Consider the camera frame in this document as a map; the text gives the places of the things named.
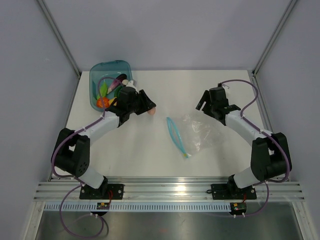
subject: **red tomato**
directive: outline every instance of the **red tomato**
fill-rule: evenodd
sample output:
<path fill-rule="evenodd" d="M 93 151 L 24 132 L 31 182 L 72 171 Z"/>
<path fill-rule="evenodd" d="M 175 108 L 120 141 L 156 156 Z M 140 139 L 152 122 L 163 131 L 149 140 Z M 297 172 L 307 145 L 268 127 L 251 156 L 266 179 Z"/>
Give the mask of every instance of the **red tomato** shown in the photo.
<path fill-rule="evenodd" d="M 104 107 L 108 108 L 110 106 L 109 99 L 106 98 L 105 96 L 102 99 L 103 99 L 104 106 L 102 105 L 101 97 L 96 101 L 96 106 L 101 109 L 103 109 Z"/>

